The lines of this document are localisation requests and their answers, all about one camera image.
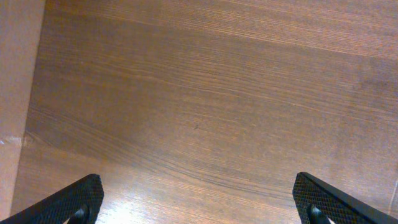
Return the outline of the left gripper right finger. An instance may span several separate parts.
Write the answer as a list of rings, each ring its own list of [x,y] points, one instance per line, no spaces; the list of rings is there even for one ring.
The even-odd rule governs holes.
[[[397,219],[307,172],[296,175],[292,195],[300,220],[311,223],[397,224]]]

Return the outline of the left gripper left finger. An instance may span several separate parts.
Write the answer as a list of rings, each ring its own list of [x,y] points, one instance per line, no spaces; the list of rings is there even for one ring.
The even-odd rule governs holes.
[[[2,220],[8,224],[94,224],[104,191],[98,174],[89,174],[25,210]]]

